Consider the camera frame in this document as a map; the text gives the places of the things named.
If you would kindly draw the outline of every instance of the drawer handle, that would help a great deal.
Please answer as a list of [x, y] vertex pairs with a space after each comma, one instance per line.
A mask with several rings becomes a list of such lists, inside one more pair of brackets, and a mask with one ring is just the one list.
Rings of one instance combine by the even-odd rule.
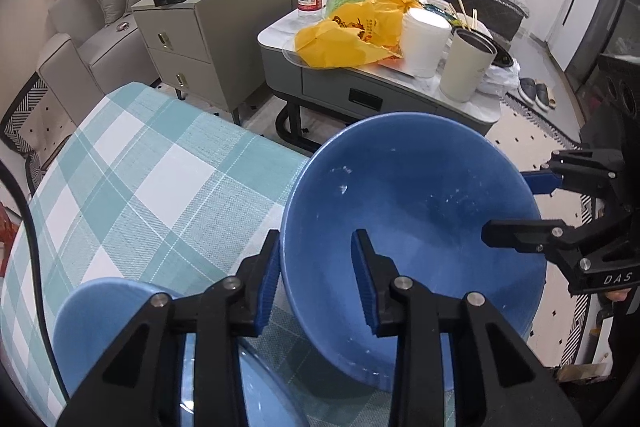
[[165, 32], [158, 33], [158, 39], [160, 40], [163, 48], [167, 50], [173, 49], [171, 47], [171, 41], [169, 40], [169, 35], [167, 35]]
[[382, 109], [382, 98], [358, 89], [349, 90], [349, 102], [363, 105], [374, 111], [380, 111], [380, 109]]
[[184, 76], [183, 73], [176, 74], [175, 78], [178, 79], [178, 84], [180, 85], [180, 87], [189, 87], [187, 85], [187, 78]]

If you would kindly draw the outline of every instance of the teal and white checkered cloth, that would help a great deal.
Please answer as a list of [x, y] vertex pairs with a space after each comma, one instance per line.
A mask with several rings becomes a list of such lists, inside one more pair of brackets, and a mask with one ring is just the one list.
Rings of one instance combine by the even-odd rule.
[[[49, 332], [72, 289], [126, 277], [192, 295], [258, 253], [279, 229], [306, 158], [141, 84], [105, 97], [69, 139], [31, 201]], [[0, 297], [3, 362], [44, 422], [62, 395], [38, 328], [21, 227]], [[292, 316], [282, 283], [252, 340], [312, 427], [384, 427], [390, 395], [330, 365]]]

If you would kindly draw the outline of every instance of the marble tabletop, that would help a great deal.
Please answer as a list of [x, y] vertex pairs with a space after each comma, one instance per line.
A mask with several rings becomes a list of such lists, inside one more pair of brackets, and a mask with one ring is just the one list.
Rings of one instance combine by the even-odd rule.
[[[276, 51], [284, 49], [294, 54], [294, 37], [298, 31], [308, 25], [309, 22], [300, 18], [295, 10], [261, 31], [258, 35], [258, 44], [263, 48]], [[409, 91], [419, 98], [444, 106], [482, 124], [493, 124], [500, 119], [500, 98], [497, 96], [476, 91], [471, 100], [460, 103], [444, 95], [440, 90], [440, 76], [444, 68], [444, 59], [440, 61], [438, 71], [433, 78], [417, 78], [402, 73], [401, 61], [387, 61], [387, 66], [384, 63], [385, 61], [347, 69]]]

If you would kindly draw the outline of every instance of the human hand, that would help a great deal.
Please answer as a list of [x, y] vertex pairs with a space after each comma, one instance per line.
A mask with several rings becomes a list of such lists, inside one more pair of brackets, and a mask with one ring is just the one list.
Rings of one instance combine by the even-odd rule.
[[604, 296], [613, 302], [623, 302], [626, 299], [626, 296], [629, 295], [631, 288], [626, 288], [624, 290], [614, 290], [612, 292], [606, 292]]

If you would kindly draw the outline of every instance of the sofa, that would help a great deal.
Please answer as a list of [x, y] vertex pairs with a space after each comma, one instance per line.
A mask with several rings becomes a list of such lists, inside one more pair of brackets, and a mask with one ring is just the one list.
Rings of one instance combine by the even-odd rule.
[[[57, 33], [41, 50], [36, 71], [76, 125], [105, 94], [158, 78], [131, 14], [107, 25], [98, 0], [56, 0], [49, 17]], [[119, 31], [121, 23], [128, 27]]]
[[159, 77], [131, 7], [140, 0], [56, 0], [49, 18], [56, 34], [36, 71], [76, 124], [105, 94]]

